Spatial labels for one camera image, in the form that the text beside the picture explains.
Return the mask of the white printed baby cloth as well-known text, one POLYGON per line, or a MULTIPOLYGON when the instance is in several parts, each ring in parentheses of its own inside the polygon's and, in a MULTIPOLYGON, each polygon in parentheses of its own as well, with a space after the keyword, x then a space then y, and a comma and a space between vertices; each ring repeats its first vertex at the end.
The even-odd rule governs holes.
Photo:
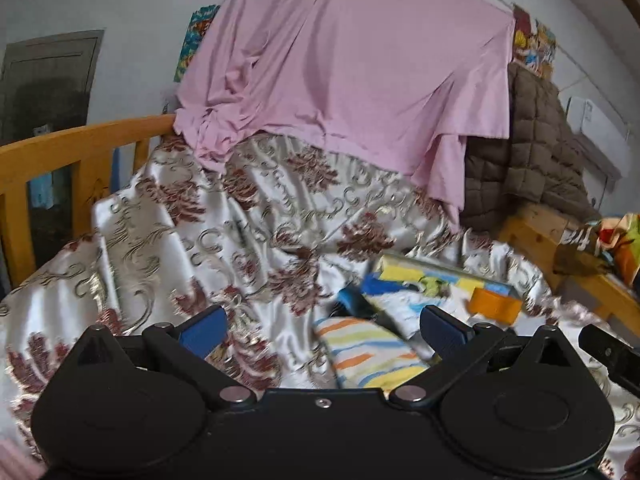
POLYGON ((400 290, 369 296, 368 300, 373 307, 386 313, 405 339, 420 332, 420 315, 427 306, 438 307, 461 322, 468 322, 471 317, 466 310, 466 297, 457 294, 452 297, 427 297, 420 292, 400 290))

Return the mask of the orange plastic cup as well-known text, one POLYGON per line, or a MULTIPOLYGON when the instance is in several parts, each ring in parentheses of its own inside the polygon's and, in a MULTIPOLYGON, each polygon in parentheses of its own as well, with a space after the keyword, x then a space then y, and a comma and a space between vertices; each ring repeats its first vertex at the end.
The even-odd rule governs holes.
POLYGON ((502 296, 484 288, 476 288, 466 308, 471 314, 480 314, 488 320, 512 325, 521 313, 523 301, 502 296))

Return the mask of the striped colourful cloth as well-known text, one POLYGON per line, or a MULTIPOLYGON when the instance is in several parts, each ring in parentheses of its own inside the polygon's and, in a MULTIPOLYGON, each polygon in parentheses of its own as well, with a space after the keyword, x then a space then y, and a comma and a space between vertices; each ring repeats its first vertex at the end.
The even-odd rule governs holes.
POLYGON ((361 318, 324 318, 314 333, 342 389, 381 389, 388 396, 427 370, 404 340, 361 318))

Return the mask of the dark blue cloth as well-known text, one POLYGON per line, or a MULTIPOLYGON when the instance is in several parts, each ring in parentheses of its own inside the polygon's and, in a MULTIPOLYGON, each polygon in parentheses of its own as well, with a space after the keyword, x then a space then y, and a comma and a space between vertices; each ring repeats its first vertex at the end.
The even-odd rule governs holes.
POLYGON ((348 316, 370 321, 397 336, 400 335, 393 320, 384 311, 370 304, 360 289, 353 284, 349 284, 337 293, 330 311, 331 318, 347 318, 348 316))

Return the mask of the colourful clothes pile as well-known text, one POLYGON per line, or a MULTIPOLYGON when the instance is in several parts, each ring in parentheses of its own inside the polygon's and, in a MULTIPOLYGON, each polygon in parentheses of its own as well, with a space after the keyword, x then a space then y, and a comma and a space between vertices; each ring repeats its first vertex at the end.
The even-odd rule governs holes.
POLYGON ((563 231, 553 272, 591 276, 613 273, 624 285, 639 285, 639 215, 603 218, 563 231))

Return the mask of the floral satin bedspread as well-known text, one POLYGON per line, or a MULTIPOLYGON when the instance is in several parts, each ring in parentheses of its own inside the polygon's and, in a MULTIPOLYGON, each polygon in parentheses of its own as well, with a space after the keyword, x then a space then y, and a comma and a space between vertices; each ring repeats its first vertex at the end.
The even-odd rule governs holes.
POLYGON ((451 232, 442 208, 399 174, 284 136, 240 145, 223 174, 170 136, 92 220, 2 301, 3 478, 47 478, 30 415, 92 323, 137 335, 218 302, 231 335, 214 362, 232 378, 256 392, 333 388, 314 324, 386 250, 513 285, 525 298, 522 324, 555 322, 575 338, 589 321, 511 246, 451 232))

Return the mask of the brown quilted blanket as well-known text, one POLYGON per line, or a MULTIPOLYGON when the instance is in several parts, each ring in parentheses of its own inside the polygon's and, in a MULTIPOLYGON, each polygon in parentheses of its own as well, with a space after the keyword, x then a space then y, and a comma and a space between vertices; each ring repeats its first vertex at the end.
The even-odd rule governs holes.
POLYGON ((497 232, 525 203, 574 220, 596 220, 582 174, 584 155, 552 82, 512 63, 508 67, 510 132, 506 139, 472 136, 465 153, 465 199, 460 223, 497 232))

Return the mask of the pink bed sheet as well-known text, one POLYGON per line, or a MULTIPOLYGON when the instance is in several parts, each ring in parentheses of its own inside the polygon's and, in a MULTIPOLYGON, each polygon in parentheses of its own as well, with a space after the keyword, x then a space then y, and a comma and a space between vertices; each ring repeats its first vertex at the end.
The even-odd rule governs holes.
POLYGON ((399 172, 464 207, 471 136, 509 134, 513 16, 485 0, 226 0, 174 128, 221 170, 259 131, 399 172))

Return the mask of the dark wooden door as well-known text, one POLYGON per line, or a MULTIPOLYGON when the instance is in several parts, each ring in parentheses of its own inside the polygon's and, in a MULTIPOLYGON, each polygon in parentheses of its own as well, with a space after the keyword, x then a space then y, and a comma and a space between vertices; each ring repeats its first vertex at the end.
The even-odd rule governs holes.
MULTIPOLYGON (((6 46, 1 72, 1 143, 87 123, 104 32, 85 30, 6 46)), ((72 181, 66 166, 28 182, 35 263, 43 266, 72 239, 72 181)))

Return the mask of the wooden bed frame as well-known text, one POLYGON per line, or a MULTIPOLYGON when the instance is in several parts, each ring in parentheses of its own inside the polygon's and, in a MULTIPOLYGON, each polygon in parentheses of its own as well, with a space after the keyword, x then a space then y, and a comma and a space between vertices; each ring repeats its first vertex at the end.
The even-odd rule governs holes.
MULTIPOLYGON (((157 115, 104 122, 34 136, 1 148, 1 248, 9 283, 14 289, 37 270, 30 225, 28 185, 31 180, 65 174, 63 206, 68 210, 69 238, 91 230, 92 206, 110 194, 113 152, 132 145, 132 169, 148 160, 150 143, 174 133, 174 116, 157 115)), ((632 336, 639 335, 639 298, 607 275, 568 276, 553 272, 553 255, 563 231, 574 223, 553 210, 523 205, 507 218, 498 239, 512 245, 541 267, 555 292, 577 292, 593 312, 608 322, 622 324, 632 336)))

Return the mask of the cartoon wall poster right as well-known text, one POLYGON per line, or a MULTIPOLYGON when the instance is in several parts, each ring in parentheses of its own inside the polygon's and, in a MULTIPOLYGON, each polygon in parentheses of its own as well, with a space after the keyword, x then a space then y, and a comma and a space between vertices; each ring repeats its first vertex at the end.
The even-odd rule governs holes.
POLYGON ((556 52, 556 39, 549 27, 526 10, 512 6, 515 21, 513 61, 543 80, 550 80, 556 52))

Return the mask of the colourful wall poster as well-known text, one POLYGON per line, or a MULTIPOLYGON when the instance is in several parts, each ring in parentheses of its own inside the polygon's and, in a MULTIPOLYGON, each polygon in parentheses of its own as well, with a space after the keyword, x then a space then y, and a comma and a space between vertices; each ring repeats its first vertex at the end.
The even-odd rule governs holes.
POLYGON ((198 47, 208 31, 210 24, 212 24, 218 10, 218 4, 212 4, 211 6, 201 6, 198 10, 192 13, 180 49, 174 75, 175 82, 180 82, 183 78, 186 69, 191 63, 196 50, 198 50, 198 47))

